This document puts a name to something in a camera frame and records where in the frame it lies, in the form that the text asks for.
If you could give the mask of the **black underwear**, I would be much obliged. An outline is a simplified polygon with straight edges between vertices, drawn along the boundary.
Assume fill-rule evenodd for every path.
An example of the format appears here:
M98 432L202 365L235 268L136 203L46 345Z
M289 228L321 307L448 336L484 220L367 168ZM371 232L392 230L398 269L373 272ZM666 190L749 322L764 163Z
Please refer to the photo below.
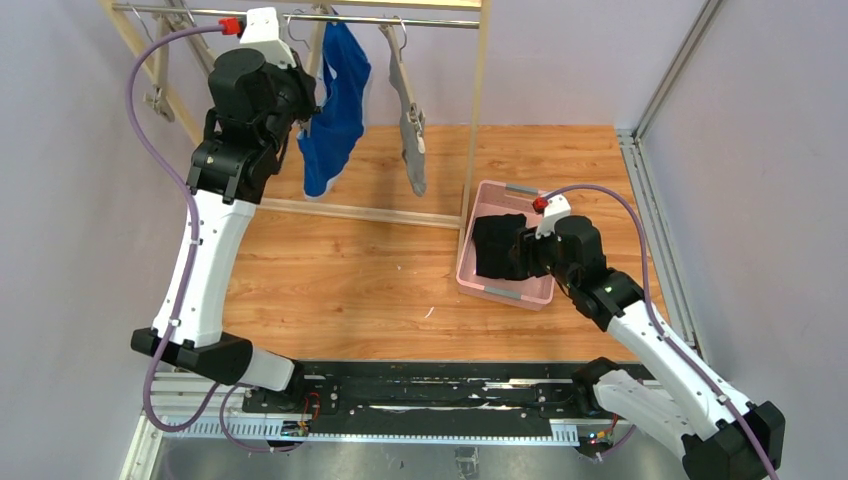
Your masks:
M513 247L526 227L524 214L476 217L472 228L475 247L475 273L484 278L523 281L529 278L516 264Z

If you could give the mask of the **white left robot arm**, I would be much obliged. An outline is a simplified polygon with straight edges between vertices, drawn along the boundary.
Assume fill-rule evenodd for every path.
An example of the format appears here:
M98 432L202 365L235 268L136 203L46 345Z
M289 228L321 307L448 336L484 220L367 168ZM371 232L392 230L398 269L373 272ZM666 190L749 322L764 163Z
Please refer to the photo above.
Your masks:
M315 111L315 80L293 54L257 47L220 55L208 77L213 106L182 186L186 215L179 264L153 323L132 333L132 350L222 385L250 385L296 398L300 362L223 329L223 307L248 225L271 176L280 172L295 123Z

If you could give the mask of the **wooden hanger with blue underwear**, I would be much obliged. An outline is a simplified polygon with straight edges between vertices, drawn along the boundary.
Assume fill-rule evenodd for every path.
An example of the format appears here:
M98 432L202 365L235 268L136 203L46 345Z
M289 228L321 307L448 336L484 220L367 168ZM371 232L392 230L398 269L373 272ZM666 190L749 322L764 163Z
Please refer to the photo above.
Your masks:
M312 4L312 12L317 15L328 15L334 11L330 4L326 3L316 3ZM295 9L295 14L301 15L306 14L306 11L302 9ZM291 15L286 17L286 33L289 35L289 38L294 42L300 42L306 45L308 49L308 56L303 66L305 71L312 76L313 78L318 79L318 73L321 66L322 60L322 49L323 49L323 38L326 29L326 22L321 20L314 20L315 25L313 26L311 33L307 39L299 39L291 34ZM310 130L311 121L307 121L305 123L301 123L301 131L303 136L308 136Z

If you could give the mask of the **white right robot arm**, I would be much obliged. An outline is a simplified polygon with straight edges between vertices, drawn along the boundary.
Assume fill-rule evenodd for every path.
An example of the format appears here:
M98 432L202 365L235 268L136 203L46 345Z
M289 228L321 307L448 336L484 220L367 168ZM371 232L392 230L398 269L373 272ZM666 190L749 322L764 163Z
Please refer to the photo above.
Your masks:
M591 410L629 420L666 447L690 479L774 479L786 420L772 402L752 402L713 371L661 318L648 293L611 268L601 235L584 216L551 232L521 230L510 253L517 270L555 279L576 310L632 353L661 385L653 390L606 358L574 382Z

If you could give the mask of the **blue underwear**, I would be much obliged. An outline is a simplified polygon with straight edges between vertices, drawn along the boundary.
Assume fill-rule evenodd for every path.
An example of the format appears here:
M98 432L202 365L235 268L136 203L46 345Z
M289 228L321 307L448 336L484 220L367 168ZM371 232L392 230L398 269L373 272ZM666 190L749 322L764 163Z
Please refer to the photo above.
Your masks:
M304 160L303 193L309 200L332 188L365 134L371 73L367 55L349 27L327 24L321 60L325 97L320 112L297 137Z

